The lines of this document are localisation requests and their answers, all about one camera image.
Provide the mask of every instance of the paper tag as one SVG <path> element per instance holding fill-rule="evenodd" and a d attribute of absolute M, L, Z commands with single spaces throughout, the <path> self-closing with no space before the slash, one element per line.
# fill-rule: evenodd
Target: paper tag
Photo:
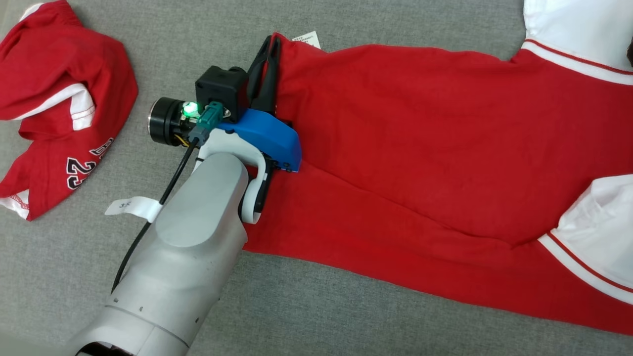
<path fill-rule="evenodd" d="M 309 44 L 312 47 L 316 47 L 321 49 L 321 44 L 318 42 L 317 32 L 312 31 L 309 34 L 305 34 L 299 37 L 295 37 L 292 39 L 293 41 L 301 41 Z"/>
<path fill-rule="evenodd" d="M 118 215 L 128 213 L 142 217 L 149 222 L 154 222 L 163 205 L 158 200 L 146 198 L 144 196 L 135 196 L 129 199 L 115 200 L 106 210 L 106 215 Z"/>

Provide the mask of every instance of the connector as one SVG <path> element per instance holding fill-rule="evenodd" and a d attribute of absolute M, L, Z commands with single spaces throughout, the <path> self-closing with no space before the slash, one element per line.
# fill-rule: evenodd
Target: connector
<path fill-rule="evenodd" d="M 224 106 L 217 101 L 212 101 L 197 119 L 196 126 L 189 133 L 188 141 L 193 142 L 195 138 L 198 138 L 197 146 L 204 145 L 211 131 L 222 121 L 223 116 Z"/>

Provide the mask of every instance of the camera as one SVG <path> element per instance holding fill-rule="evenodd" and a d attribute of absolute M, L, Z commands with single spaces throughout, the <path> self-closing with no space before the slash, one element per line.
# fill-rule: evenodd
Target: camera
<path fill-rule="evenodd" d="M 212 66 L 196 81 L 195 102 L 164 97 L 154 102 L 147 117 L 147 132 L 154 142 L 188 146 L 192 141 L 189 136 L 206 110 L 219 110 L 209 118 L 209 131 L 220 122 L 235 124 L 249 108 L 247 85 L 248 74 L 242 68 Z"/>

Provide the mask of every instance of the red jersey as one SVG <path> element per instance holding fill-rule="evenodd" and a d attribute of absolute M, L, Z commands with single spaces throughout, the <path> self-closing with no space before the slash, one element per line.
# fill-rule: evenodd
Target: red jersey
<path fill-rule="evenodd" d="M 633 335 L 633 301 L 539 241 L 593 180 L 633 173 L 632 17 L 628 1 L 526 1 L 510 61 L 281 37 L 277 116 L 303 162 L 275 175 L 245 248 Z"/>
<path fill-rule="evenodd" d="M 96 168 L 137 85 L 123 44 L 85 28 L 65 1 L 38 4 L 0 43 L 0 120 L 33 141 L 0 182 L 0 205 L 33 220 Z"/>

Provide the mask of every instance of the printed number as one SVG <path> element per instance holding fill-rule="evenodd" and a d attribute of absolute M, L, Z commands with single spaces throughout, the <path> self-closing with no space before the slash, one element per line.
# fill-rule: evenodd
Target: printed number
<path fill-rule="evenodd" d="M 68 176 L 68 187 L 72 190 L 79 188 L 81 183 L 84 182 L 83 179 L 79 179 L 79 173 L 88 175 L 97 167 L 96 162 L 85 162 L 81 164 L 78 160 L 74 158 L 68 158 L 66 163 L 66 173 L 71 174 Z"/>
<path fill-rule="evenodd" d="M 70 177 L 68 177 L 68 187 L 72 190 L 79 188 L 79 186 L 83 182 L 84 180 L 79 179 L 79 177 L 77 177 L 76 175 L 71 175 Z"/>
<path fill-rule="evenodd" d="M 90 174 L 92 170 L 97 167 L 96 162 L 85 162 L 82 165 L 78 160 L 74 158 L 68 158 L 68 163 L 66 164 L 66 173 L 68 174 L 79 174 L 79 172 L 83 174 Z"/>
<path fill-rule="evenodd" d="M 109 138 L 106 143 L 101 145 L 101 147 L 91 149 L 89 152 L 101 159 L 101 157 L 106 153 L 113 141 L 113 138 Z M 69 174 L 68 179 L 66 180 L 68 183 L 68 188 L 72 190 L 79 188 L 81 183 L 83 183 L 85 180 L 85 178 L 79 179 L 79 175 L 89 175 L 96 167 L 97 162 L 89 161 L 81 163 L 76 158 L 68 157 L 68 161 L 66 162 L 66 173 Z"/>
<path fill-rule="evenodd" d="M 110 145 L 112 144 L 112 142 L 115 139 L 113 138 L 109 138 L 106 143 L 104 143 L 103 145 L 101 145 L 101 147 L 97 148 L 97 149 L 91 149 L 90 153 L 92 153 L 95 156 L 98 156 L 101 158 L 101 156 L 103 156 L 105 154 L 105 152 L 108 150 L 108 148 L 110 147 Z"/>

